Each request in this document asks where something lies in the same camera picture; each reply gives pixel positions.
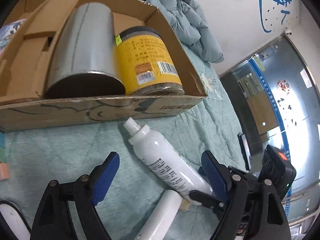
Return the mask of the pastel rubik cube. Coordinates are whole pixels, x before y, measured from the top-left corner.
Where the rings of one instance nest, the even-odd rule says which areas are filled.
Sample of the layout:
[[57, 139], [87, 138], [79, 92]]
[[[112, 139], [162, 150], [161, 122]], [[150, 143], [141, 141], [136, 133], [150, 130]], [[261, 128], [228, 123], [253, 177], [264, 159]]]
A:
[[5, 136], [0, 132], [0, 180], [6, 180], [9, 177], [10, 172], [5, 151]]

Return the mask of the glass door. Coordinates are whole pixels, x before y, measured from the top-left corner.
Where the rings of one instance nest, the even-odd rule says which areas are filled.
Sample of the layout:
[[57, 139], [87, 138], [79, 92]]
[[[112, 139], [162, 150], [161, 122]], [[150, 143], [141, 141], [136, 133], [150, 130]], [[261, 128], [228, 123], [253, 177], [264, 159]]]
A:
[[267, 146], [296, 169], [283, 200], [293, 235], [319, 215], [319, 92], [287, 34], [221, 76], [247, 139], [249, 170], [258, 174]]

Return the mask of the silver metal can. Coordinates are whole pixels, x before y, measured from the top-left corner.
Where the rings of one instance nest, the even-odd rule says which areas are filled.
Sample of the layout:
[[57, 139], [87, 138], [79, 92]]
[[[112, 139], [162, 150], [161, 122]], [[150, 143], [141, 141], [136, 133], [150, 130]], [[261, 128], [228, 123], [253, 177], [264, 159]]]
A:
[[48, 99], [124, 95], [115, 62], [113, 15], [103, 3], [78, 7], [55, 46], [46, 84]]

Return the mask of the colourful board game box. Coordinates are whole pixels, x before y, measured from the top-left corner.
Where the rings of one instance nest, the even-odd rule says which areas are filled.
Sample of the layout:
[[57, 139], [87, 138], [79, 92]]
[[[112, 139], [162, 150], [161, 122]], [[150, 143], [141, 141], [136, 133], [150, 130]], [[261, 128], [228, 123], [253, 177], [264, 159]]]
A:
[[25, 22], [25, 19], [17, 20], [10, 24], [7, 24], [0, 29], [0, 55], [5, 50], [6, 46], [18, 31], [21, 25]]

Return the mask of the white hair dryer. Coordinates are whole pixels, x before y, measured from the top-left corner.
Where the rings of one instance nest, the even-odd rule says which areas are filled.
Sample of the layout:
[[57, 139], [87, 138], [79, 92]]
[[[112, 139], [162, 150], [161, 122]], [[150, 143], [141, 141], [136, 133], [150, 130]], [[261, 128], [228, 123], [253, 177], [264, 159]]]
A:
[[138, 235], [136, 240], [163, 240], [183, 198], [176, 191], [166, 190]]

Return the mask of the white spray bottle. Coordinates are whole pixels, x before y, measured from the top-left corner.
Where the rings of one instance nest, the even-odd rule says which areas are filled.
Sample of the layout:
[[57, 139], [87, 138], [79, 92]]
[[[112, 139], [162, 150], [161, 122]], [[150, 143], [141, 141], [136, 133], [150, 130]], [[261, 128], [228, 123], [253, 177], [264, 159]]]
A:
[[140, 126], [128, 118], [124, 128], [135, 155], [161, 180], [183, 198], [191, 200], [189, 192], [197, 190], [208, 195], [212, 187], [196, 172], [159, 131], [148, 125]]

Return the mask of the light blue jacket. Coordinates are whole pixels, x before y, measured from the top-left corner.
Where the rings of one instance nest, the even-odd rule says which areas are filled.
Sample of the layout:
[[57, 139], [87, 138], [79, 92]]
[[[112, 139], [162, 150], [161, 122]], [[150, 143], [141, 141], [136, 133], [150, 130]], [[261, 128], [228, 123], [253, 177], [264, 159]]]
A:
[[203, 61], [220, 63], [225, 57], [209, 28], [203, 10], [195, 0], [143, 0], [158, 8], [185, 44]]

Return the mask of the yellow label glass jar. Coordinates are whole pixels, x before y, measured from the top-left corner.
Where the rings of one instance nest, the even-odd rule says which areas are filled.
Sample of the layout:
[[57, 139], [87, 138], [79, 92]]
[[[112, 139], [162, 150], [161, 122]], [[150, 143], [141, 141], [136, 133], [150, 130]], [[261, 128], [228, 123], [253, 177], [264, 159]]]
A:
[[127, 95], [184, 95], [178, 71], [155, 29], [136, 26], [119, 33], [116, 60]]

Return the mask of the brown cardboard box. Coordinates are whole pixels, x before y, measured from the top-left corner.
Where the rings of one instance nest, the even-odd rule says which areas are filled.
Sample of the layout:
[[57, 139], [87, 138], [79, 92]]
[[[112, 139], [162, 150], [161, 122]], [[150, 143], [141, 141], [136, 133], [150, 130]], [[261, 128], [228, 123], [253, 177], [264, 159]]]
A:
[[[122, 31], [145, 26], [163, 39], [184, 95], [108, 95], [48, 99], [52, 55], [68, 18], [83, 4], [97, 2], [113, 15], [114, 41]], [[173, 116], [206, 97], [199, 75], [172, 27], [153, 5], [140, 0], [19, 0], [6, 22], [25, 19], [1, 54], [1, 131], [91, 124], [128, 117]]]

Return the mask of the white device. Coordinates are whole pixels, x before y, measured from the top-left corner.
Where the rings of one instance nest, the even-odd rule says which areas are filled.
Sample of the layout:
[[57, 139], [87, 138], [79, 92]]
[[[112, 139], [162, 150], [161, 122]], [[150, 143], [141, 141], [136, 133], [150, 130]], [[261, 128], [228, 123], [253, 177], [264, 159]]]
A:
[[0, 240], [29, 240], [31, 229], [16, 205], [1, 200]]

